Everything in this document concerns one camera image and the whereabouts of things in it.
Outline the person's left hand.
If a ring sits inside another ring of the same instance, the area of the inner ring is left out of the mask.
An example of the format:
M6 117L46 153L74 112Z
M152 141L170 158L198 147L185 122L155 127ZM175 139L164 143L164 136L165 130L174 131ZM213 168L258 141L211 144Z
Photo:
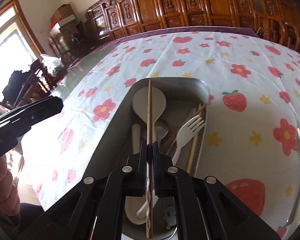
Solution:
M5 154L0 157L0 211L8 216L15 216L20 211L18 190L7 168Z

